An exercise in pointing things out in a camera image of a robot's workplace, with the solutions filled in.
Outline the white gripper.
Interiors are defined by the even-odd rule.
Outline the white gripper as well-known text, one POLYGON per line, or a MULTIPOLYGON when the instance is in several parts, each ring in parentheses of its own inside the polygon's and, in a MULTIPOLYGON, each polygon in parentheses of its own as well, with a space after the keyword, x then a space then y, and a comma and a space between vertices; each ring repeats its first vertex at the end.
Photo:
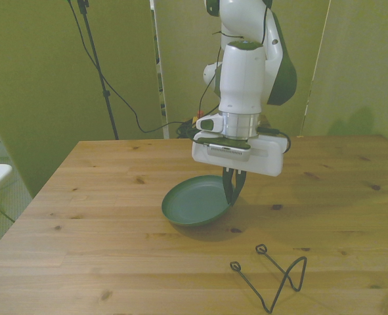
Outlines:
POLYGON ((215 133, 199 132, 192 144, 195 161, 223 168, 223 188, 228 203, 234 205, 246 181, 246 172, 277 176, 282 171, 286 139, 258 135, 247 140, 249 148, 239 148, 215 133), (235 187, 232 177, 236 170, 235 187))

